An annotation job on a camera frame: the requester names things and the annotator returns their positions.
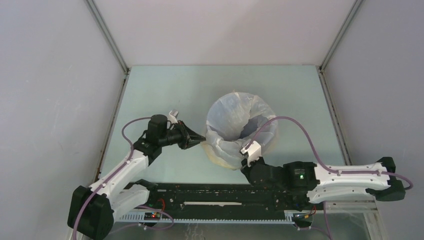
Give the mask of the translucent yellowish trash bag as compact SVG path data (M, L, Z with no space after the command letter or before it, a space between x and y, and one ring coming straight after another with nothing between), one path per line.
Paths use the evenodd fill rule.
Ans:
M208 159L223 168L239 170L243 156L240 149L250 140L258 142L265 154L275 145L278 122L271 107L259 96L232 92L220 97L210 107L205 123L205 138L201 143Z

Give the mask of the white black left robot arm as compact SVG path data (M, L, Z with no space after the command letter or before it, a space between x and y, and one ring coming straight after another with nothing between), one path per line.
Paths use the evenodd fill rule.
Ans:
M156 192L140 184L128 190L125 187L154 162L164 147L177 145L187 150L206 140L172 114L155 114L145 120L147 129L136 142L131 142L125 130L121 130L129 152L118 165L90 186L80 185L73 191L67 219L71 239L82 234L92 240L103 240L122 215L140 205L156 206Z

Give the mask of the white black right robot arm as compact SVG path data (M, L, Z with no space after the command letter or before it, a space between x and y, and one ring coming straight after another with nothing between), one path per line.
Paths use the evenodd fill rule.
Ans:
M304 161L272 166L260 157L251 163L242 160L240 171L252 186L289 195L292 207L299 211L325 201L358 201L374 197L380 202L395 202L403 200L406 195L391 157L383 157L368 165L345 166L322 166Z

